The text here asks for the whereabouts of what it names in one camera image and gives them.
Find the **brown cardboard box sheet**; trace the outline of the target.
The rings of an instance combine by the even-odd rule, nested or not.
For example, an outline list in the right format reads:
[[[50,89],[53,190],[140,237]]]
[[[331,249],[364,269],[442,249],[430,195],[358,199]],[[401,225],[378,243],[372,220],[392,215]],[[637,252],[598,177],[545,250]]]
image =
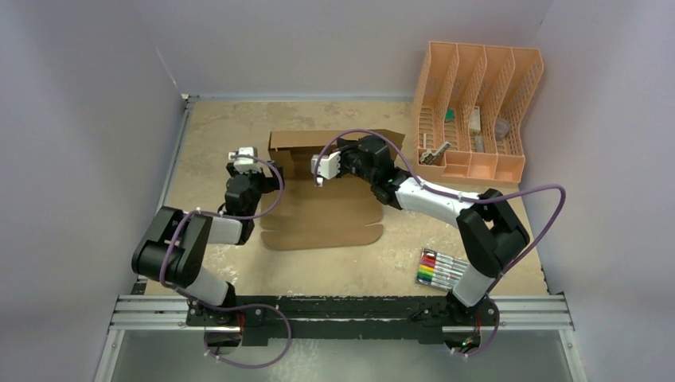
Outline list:
[[[370,186],[352,175],[314,184],[310,160],[338,135],[337,130],[273,131],[267,151],[283,171],[284,191],[262,196],[270,212],[256,227],[263,244],[275,251],[363,246],[383,232],[384,206]]]

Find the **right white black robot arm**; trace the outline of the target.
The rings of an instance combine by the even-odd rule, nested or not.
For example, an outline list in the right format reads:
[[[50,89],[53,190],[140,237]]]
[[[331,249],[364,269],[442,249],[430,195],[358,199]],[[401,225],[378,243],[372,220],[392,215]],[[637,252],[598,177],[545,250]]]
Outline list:
[[[395,166],[388,144],[373,135],[358,140],[340,138],[336,153],[337,174],[352,174],[368,182],[381,204],[420,212],[458,229],[469,266],[451,289],[447,313],[458,324],[474,318],[490,286],[530,243],[510,204],[491,201],[501,193],[488,189],[462,197],[451,189],[415,179],[411,172]]]

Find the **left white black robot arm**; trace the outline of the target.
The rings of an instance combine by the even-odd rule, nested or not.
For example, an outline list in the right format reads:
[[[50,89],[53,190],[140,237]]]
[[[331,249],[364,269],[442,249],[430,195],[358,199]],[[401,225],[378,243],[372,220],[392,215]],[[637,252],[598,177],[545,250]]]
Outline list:
[[[233,322],[237,315],[235,287],[206,269],[203,260],[210,244],[246,244],[255,219],[263,215],[256,212],[262,196],[284,190],[283,168],[273,161],[264,164],[272,173],[270,177],[258,166],[238,170],[227,164],[230,178],[217,212],[185,212],[162,206],[135,249],[132,271],[196,299],[217,325]]]

